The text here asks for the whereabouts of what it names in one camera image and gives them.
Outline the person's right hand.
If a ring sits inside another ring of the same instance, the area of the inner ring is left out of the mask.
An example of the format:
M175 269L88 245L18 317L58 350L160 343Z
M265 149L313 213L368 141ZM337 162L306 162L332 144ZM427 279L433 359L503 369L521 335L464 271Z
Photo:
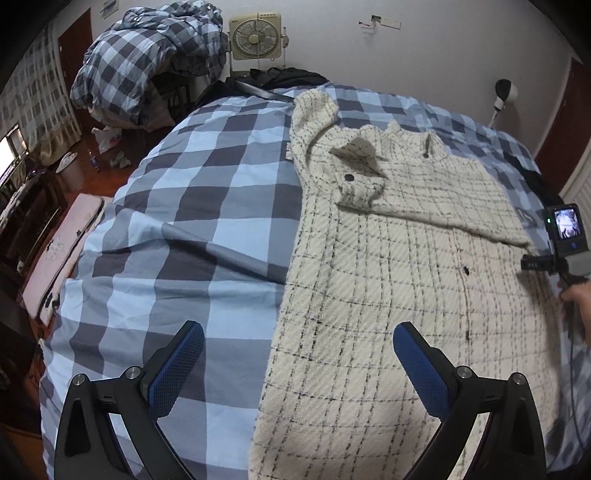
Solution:
M563 280L558 283L562 302L574 302L579 309L583 324L584 339L587 346L591 345L591 284L589 280L568 286Z

